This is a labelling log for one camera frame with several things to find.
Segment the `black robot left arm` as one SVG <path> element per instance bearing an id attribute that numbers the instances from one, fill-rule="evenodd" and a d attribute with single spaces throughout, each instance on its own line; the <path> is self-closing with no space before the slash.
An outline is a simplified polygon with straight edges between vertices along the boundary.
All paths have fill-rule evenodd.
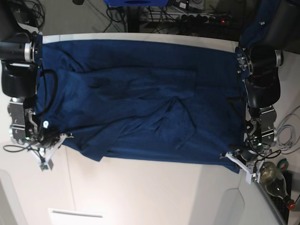
<path id="1" fill-rule="evenodd" d="M 221 154 L 246 174 L 247 183 L 259 182 L 265 159 L 276 144 L 274 104 L 280 99 L 278 69 L 284 63 L 283 52 L 300 38 L 300 3 L 297 0 L 263 0 L 254 22 L 245 29 L 236 47 L 237 78 L 246 92 L 237 97 L 247 102 L 250 118 L 245 125 L 243 145 L 231 145 Z"/>

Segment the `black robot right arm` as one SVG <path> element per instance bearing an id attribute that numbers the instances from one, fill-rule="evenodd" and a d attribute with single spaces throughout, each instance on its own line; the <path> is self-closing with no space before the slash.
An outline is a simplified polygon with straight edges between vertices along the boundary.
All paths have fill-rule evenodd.
<path id="1" fill-rule="evenodd" d="M 0 61 L 2 66 L 2 92 L 9 96 L 7 111 L 12 119 L 9 128 L 15 147 L 30 151 L 42 171 L 53 168 L 52 156 L 65 139 L 50 127 L 44 115 L 54 103 L 58 89 L 58 76 L 42 65 L 43 34 L 34 25 L 19 24 L 7 0 L 0 2 Z M 42 112 L 35 113 L 39 79 L 51 74 L 54 89 L 50 100 L 45 100 Z"/>

